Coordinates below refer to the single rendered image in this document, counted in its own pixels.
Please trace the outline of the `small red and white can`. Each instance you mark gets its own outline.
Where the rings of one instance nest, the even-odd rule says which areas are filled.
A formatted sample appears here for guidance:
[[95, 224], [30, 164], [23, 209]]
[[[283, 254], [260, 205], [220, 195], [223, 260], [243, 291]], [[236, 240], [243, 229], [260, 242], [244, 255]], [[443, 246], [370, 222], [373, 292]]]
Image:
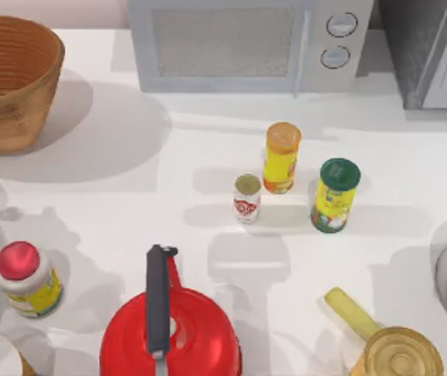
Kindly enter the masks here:
[[233, 193], [233, 211], [242, 223], [254, 222], [261, 206], [261, 181], [253, 174], [236, 178]]

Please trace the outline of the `yellow can with orange lid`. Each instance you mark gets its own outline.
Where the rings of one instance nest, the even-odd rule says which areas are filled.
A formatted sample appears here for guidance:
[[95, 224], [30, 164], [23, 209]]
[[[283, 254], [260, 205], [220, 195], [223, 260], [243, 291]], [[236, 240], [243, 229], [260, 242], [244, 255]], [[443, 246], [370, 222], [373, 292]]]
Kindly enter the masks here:
[[289, 122], [276, 122], [266, 132], [263, 181], [274, 194], [283, 194], [294, 184], [300, 129]]

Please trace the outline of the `round microwave knob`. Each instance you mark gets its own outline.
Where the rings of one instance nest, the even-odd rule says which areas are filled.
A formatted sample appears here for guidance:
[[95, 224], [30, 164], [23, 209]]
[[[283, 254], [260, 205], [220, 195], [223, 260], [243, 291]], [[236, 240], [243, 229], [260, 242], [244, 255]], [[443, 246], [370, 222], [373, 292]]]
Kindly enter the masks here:
[[358, 19], [350, 12], [334, 14], [326, 22], [327, 32], [335, 38], [345, 38], [351, 35], [357, 26]]
[[336, 70], [344, 67], [350, 59], [350, 51], [342, 45], [337, 45], [332, 49], [325, 49], [320, 56], [321, 64], [330, 70]]

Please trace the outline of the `jar with red lid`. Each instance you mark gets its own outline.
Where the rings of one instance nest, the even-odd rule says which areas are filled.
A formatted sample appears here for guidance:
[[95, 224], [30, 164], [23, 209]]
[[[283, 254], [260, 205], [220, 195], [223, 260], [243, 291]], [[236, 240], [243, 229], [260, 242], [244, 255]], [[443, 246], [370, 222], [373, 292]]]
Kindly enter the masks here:
[[9, 304], [28, 318], [51, 313], [63, 296], [50, 258], [26, 241], [15, 241], [1, 249], [0, 288]]

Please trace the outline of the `yellow can with green lid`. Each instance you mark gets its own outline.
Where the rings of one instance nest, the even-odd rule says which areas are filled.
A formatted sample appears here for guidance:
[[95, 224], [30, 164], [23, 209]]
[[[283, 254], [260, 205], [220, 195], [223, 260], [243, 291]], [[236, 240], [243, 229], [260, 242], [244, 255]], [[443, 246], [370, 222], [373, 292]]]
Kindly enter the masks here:
[[343, 230], [361, 176], [359, 167], [346, 158], [334, 157], [323, 163], [311, 210], [316, 229], [323, 233]]

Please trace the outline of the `brown woven basket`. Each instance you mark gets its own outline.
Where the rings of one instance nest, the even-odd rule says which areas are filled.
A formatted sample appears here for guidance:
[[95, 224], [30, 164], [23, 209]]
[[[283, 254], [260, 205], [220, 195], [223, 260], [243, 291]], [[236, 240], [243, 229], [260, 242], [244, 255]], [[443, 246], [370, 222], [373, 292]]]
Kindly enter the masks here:
[[56, 93], [65, 47], [46, 26], [0, 16], [0, 154], [38, 140]]

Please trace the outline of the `pale microwave oven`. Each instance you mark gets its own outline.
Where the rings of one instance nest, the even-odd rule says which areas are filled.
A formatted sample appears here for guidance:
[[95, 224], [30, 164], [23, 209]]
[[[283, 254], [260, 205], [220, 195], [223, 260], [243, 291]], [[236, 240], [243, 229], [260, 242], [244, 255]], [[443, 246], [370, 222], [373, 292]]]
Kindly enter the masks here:
[[[343, 92], [358, 70], [373, 0], [128, 0], [135, 64], [145, 92], [293, 94], [304, 13], [310, 12], [301, 91]], [[355, 31], [335, 38], [326, 22], [353, 13]], [[320, 62], [337, 45], [342, 68]]]

